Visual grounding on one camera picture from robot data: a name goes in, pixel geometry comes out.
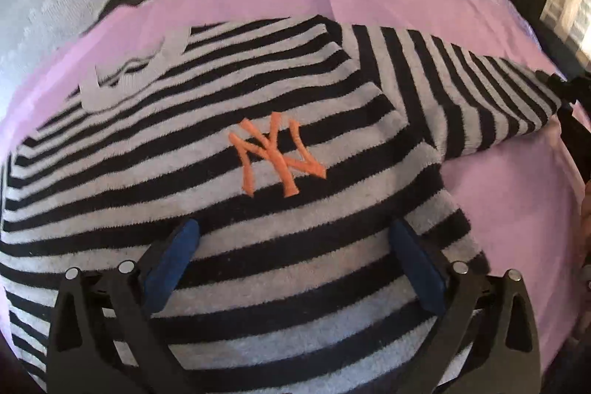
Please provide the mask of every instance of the folded sweater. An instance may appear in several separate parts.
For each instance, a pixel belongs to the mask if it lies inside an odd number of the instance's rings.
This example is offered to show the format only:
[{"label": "folded sweater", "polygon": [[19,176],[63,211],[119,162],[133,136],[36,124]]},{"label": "folded sweater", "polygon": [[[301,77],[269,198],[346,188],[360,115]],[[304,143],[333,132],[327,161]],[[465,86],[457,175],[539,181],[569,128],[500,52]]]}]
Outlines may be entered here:
[{"label": "folded sweater", "polygon": [[43,385],[69,267],[137,260],[190,215],[201,245],[151,323],[196,385],[391,386],[433,319],[389,223],[486,270],[440,162],[538,129],[558,104],[532,72],[415,31],[316,16],[170,33],[149,59],[89,73],[5,164],[0,276],[20,358]]}]

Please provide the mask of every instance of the orange embroidered logo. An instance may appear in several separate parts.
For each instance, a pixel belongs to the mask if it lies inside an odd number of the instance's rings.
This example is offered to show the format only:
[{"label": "orange embroidered logo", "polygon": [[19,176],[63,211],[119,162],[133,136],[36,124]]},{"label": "orange embroidered logo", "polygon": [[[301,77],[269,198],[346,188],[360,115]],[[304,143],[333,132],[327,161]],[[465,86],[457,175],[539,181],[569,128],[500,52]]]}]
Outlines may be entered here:
[{"label": "orange embroidered logo", "polygon": [[280,113],[271,113],[271,126],[268,138],[261,134],[261,131],[259,131],[248,119],[244,119],[239,124],[241,128],[258,140],[262,144],[262,147],[242,140],[233,132],[230,133],[230,142],[238,151],[240,161],[242,162],[242,188],[250,197],[254,197],[255,194],[255,180],[254,174],[252,172],[252,166],[250,165],[250,159],[248,159],[248,152],[252,152],[260,158],[266,159],[267,161],[271,162],[271,164],[273,164],[273,167],[283,182],[283,193],[285,197],[296,195],[300,191],[297,188],[294,177],[289,170],[290,167],[297,169],[298,171],[326,179],[326,169],[322,164],[312,157],[312,154],[308,152],[304,146],[304,143],[301,141],[300,124],[293,119],[289,119],[289,122],[291,138],[293,139],[298,152],[304,159],[303,161],[298,161],[297,159],[284,156],[277,148],[277,134],[279,134],[279,127],[281,124]]}]

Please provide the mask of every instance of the metal screw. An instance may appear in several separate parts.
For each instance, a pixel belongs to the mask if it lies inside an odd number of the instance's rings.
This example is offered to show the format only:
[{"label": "metal screw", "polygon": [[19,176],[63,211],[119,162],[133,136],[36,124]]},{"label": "metal screw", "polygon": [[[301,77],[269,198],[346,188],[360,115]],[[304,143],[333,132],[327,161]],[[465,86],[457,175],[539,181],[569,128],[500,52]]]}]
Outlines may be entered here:
[{"label": "metal screw", "polygon": [[507,275],[509,276],[509,279],[511,281],[515,281],[515,282],[519,282],[523,278],[523,276],[521,275],[521,272],[519,272],[517,269],[509,269],[509,272],[507,273]]},{"label": "metal screw", "polygon": [[135,269],[135,262],[132,260],[124,260],[121,264],[119,264],[117,269],[119,269],[119,272],[122,274],[129,274]]},{"label": "metal screw", "polygon": [[465,262],[454,262],[453,270],[458,274],[468,274],[468,265]]},{"label": "metal screw", "polygon": [[80,272],[80,269],[78,269],[77,267],[70,267],[70,269],[68,269],[66,271],[66,279],[68,281],[71,281],[72,279],[76,279],[78,277],[79,272]]}]

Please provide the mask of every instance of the pink surface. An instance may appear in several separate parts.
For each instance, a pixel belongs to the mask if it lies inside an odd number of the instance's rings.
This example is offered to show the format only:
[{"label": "pink surface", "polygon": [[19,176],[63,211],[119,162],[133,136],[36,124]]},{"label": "pink surface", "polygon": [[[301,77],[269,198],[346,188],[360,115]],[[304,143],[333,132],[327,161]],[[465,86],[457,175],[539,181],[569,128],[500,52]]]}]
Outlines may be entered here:
[{"label": "pink surface", "polygon": [[[90,68],[155,48],[168,29],[225,20],[322,14],[342,23],[421,30],[531,69],[554,70],[506,0],[153,0],[111,13],[51,67],[38,70],[0,125],[5,153],[51,116]],[[574,324],[571,276],[578,196],[559,126],[507,141],[484,153],[447,162],[445,184],[472,222],[494,272],[524,273],[547,366]]]}]

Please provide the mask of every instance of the sweater sleeve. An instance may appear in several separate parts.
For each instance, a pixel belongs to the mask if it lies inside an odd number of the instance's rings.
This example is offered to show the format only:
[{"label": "sweater sleeve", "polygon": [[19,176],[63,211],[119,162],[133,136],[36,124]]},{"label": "sweater sleeve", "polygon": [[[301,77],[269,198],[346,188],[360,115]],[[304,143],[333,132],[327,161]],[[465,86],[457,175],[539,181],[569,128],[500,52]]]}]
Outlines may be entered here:
[{"label": "sweater sleeve", "polygon": [[529,69],[415,30],[343,25],[341,42],[442,159],[536,131],[560,106]]}]

